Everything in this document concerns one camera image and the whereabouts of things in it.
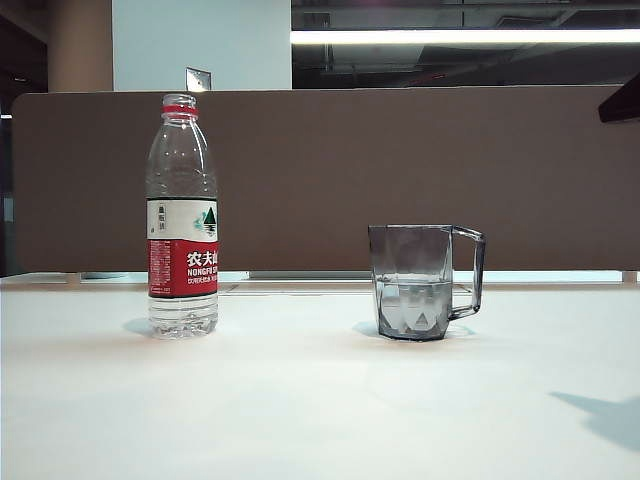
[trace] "ceiling light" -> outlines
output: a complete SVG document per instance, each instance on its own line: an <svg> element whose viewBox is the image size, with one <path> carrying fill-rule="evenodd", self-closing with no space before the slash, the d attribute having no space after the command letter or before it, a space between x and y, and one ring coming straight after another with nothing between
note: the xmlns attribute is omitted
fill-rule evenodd
<svg viewBox="0 0 640 480"><path fill-rule="evenodd" d="M640 29L607 30L316 30L291 32L294 45L640 43Z"/></svg>

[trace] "cubicle partition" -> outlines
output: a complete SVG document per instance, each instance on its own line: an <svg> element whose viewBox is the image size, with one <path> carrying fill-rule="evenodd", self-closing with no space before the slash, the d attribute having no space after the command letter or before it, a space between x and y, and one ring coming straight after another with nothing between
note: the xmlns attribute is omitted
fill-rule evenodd
<svg viewBox="0 0 640 480"><path fill-rule="evenodd" d="M457 223L486 233L488 269L640 270L640 126L597 112L615 89L199 93L221 269L365 270L368 224ZM25 268L146 269L144 171L162 94L16 101Z"/></svg>

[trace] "plastic bottle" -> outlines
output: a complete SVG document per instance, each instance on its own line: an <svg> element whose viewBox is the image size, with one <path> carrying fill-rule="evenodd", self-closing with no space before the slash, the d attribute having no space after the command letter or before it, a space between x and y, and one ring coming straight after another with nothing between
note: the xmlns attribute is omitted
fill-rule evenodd
<svg viewBox="0 0 640 480"><path fill-rule="evenodd" d="M217 183L194 97L165 95L147 162L149 321L157 338L218 321Z"/></svg>

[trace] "glass pitcher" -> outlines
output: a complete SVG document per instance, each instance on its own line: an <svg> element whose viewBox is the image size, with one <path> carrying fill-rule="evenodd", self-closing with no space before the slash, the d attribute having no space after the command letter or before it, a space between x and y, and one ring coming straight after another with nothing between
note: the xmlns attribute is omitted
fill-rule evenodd
<svg viewBox="0 0 640 480"><path fill-rule="evenodd" d="M453 307L453 234L475 240L471 305ZM484 235L457 225L371 225L369 244L378 332L436 340L449 321L480 309Z"/></svg>

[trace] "pitcher handle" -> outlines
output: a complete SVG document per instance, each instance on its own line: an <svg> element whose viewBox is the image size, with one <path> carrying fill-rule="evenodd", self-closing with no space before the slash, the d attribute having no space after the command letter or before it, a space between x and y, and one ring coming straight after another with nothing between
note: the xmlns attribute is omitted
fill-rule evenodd
<svg viewBox="0 0 640 480"><path fill-rule="evenodd" d="M467 317L474 313L478 313L478 310L480 310L480 299L482 297L482 272L484 270L484 247L487 243L484 238L484 234L469 228L454 225L453 233L462 235L463 237L472 238L476 242L476 247L473 261L473 296L471 298L471 305L454 308L451 311L449 320L457 320L458 318Z"/></svg>

